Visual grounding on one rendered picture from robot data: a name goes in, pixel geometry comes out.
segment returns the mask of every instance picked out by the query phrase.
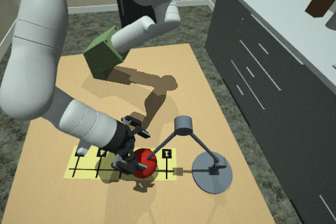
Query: red sphere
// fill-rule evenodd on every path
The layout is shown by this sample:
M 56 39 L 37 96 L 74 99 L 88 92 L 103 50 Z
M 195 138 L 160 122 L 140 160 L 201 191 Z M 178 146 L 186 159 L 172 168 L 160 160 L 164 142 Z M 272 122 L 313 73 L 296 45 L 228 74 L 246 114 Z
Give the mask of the red sphere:
M 153 155 L 149 160 L 147 160 L 147 157 L 152 153 L 152 151 L 143 148 L 136 150 L 134 153 L 135 158 L 139 163 L 147 165 L 146 170 L 137 170 L 134 173 L 134 176 L 136 176 L 137 178 L 147 178 L 150 175 L 152 175 L 156 170 L 156 166 L 158 165 L 158 160 L 156 159 L 155 155 Z

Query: green box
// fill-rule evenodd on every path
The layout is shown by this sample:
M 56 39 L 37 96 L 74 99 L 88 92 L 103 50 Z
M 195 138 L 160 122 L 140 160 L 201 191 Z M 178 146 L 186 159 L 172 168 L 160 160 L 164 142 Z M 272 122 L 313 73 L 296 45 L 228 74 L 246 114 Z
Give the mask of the green box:
M 129 51 L 119 53 L 111 43 L 117 32 L 115 26 L 95 38 L 84 52 L 84 57 L 95 79 L 106 80 L 113 68 L 124 62 Z

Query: white countertop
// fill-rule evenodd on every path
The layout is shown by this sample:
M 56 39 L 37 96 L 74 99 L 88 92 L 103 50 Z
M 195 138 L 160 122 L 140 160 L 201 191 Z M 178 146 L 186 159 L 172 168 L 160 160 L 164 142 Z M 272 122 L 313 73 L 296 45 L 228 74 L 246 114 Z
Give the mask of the white countertop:
M 336 94 L 336 31 L 305 12 L 311 0 L 239 0 Z

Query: lamp base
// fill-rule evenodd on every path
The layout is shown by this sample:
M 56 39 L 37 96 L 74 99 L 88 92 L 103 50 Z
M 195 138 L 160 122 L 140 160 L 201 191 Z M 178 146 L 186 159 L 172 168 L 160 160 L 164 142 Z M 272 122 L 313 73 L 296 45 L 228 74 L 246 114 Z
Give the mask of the lamp base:
M 231 185 L 232 169 L 225 157 L 216 152 L 212 153 L 219 158 L 219 163 L 214 166 L 213 157 L 209 153 L 203 152 L 193 162 L 192 176 L 202 190 L 211 194 L 219 194 L 223 193 Z

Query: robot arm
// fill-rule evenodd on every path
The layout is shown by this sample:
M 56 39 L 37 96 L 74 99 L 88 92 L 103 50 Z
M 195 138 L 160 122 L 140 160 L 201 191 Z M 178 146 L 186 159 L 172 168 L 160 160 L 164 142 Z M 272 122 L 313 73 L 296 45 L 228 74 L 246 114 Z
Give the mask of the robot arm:
M 111 38 L 118 52 L 125 52 L 180 24 L 174 0 L 135 1 L 154 7 L 157 23 L 145 16 L 121 29 Z M 0 88 L 0 107 L 17 120 L 42 116 L 60 131 L 79 138 L 77 152 L 82 155 L 94 145 L 117 155 L 120 165 L 114 163 L 114 168 L 130 173 L 135 168 L 143 169 L 132 155 L 134 135 L 144 133 L 139 122 L 135 132 L 131 132 L 125 123 L 96 111 L 55 86 L 67 26 L 66 0 L 21 0 L 12 53 Z

